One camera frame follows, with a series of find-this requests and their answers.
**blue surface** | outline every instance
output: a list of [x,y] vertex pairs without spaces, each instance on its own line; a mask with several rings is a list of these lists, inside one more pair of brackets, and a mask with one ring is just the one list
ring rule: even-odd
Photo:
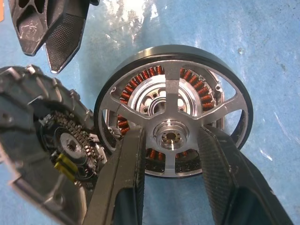
[[[44,48],[35,57],[22,54],[4,3],[0,67],[33,63],[51,75]],[[202,48],[236,71],[255,113],[242,151],[300,224],[300,1],[104,0],[90,7],[81,49],[56,77],[93,109],[105,81],[125,58],[164,44]],[[4,165],[0,177],[0,224],[55,224],[9,189]],[[202,177],[147,177],[144,224],[213,224]]]

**aluminum spoke wheel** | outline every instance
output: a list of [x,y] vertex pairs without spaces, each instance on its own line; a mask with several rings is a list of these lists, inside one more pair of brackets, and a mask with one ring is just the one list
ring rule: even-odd
[[[218,76],[235,90],[226,101]],[[223,129],[224,117],[237,110],[242,113],[231,137],[241,149],[253,121],[243,83],[208,52],[164,45],[141,51],[118,67],[96,101],[95,127],[113,152],[132,126],[142,126],[146,173],[184,177],[201,173],[199,127]]]

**center bearing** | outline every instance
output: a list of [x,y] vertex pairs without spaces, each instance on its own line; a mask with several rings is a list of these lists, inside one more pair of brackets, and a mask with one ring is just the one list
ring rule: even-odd
[[157,144],[168,150],[182,147],[187,142],[188,135],[188,128],[174,120],[168,120],[157,125],[153,132]]

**copper coil winding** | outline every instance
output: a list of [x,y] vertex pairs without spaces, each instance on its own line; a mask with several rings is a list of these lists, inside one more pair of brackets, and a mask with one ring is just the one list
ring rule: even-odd
[[149,154],[149,158],[152,158],[152,159],[155,158],[155,150],[154,149],[151,150],[151,152]]
[[207,87],[204,87],[204,88],[202,88],[202,89],[200,89],[200,90],[198,91],[198,94],[199,94],[200,96],[203,96],[203,95],[206,95],[208,92],[209,92],[208,88],[207,88]]
[[149,71],[150,77],[157,75],[157,73],[156,73],[156,71],[154,70],[153,67],[149,68],[148,71]]
[[121,103],[124,103],[124,104],[126,104],[126,105],[128,104],[128,101],[125,100],[125,99],[121,99],[121,98],[120,98],[120,102],[121,102]]
[[127,128],[128,127],[128,121],[120,121],[118,123],[119,128]]
[[157,157],[158,157],[159,161],[163,161],[164,160],[164,155],[161,152],[158,153]]
[[136,75],[136,76],[135,76],[135,81],[136,81],[138,84],[140,84],[140,83],[143,82],[144,80],[143,80],[143,78],[141,77],[141,75]]
[[130,87],[129,85],[127,85],[124,90],[131,94],[134,89],[132,87]]
[[163,72],[163,68],[161,67],[161,66],[156,66],[156,72],[158,73],[158,74],[164,74],[164,72]]
[[130,95],[126,92],[122,92],[121,97],[124,98],[125,100],[128,100],[130,98]]
[[201,99],[201,102],[210,102],[212,100],[212,97],[210,95],[204,95],[200,99]]
[[197,77],[196,75],[193,75],[192,78],[189,79],[188,82],[189,82],[191,85],[193,85],[193,84],[195,84],[195,83],[197,82],[197,80],[198,80],[198,77]]
[[146,70],[142,71],[142,76],[143,76],[144,80],[147,80],[150,77]]
[[202,104],[202,108],[205,111],[209,110],[209,109],[212,109],[213,107],[214,107],[214,104],[212,102]]
[[191,70],[187,70],[183,76],[183,79],[185,79],[187,81],[192,74],[193,74],[193,72]]
[[129,127],[121,129],[121,134],[125,135],[127,133],[127,131],[129,131]]
[[195,85],[194,85],[194,88],[197,90],[197,89],[200,89],[204,86],[204,83],[203,81],[198,81]]
[[129,84],[130,84],[131,87],[133,87],[133,88],[136,88],[136,87],[139,85],[135,80],[129,81]]
[[180,77],[182,78],[183,76],[184,76],[184,72],[185,72],[186,70],[184,69],[184,68],[181,68],[180,69]]
[[125,119],[125,118],[122,117],[120,114],[118,114],[118,120],[120,120],[120,121],[126,121],[127,119]]

